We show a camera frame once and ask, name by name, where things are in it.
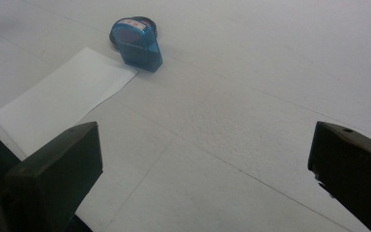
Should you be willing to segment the white paper sheet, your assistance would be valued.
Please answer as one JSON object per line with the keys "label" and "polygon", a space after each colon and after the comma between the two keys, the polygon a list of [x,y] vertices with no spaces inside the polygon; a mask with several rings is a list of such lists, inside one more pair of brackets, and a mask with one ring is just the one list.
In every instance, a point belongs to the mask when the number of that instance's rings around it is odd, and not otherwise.
{"label": "white paper sheet", "polygon": [[0,128],[30,156],[123,89],[137,70],[86,47],[0,109]]}

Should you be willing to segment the white table cover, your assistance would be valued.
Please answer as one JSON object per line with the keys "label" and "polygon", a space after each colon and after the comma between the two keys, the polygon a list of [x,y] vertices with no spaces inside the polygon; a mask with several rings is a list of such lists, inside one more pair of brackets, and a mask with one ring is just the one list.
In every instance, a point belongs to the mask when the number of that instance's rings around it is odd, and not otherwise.
{"label": "white table cover", "polygon": [[163,56],[88,114],[94,232],[368,232],[308,170],[320,121],[371,138],[371,0],[0,0],[0,108],[125,16]]}

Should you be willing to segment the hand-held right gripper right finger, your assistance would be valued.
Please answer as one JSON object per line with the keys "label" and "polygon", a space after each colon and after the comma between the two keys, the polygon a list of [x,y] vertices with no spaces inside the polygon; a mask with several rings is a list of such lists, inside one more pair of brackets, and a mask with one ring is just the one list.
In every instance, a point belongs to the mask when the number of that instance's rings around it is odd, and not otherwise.
{"label": "hand-held right gripper right finger", "polygon": [[307,167],[319,185],[371,231],[371,139],[319,122]]}

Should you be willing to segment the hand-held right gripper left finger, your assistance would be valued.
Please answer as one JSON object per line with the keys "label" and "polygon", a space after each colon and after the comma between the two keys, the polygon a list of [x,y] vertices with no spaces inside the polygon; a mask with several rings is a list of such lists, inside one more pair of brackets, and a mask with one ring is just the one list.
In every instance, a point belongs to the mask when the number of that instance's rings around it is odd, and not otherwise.
{"label": "hand-held right gripper left finger", "polygon": [[63,131],[5,176],[32,232],[63,232],[102,174],[99,126]]}

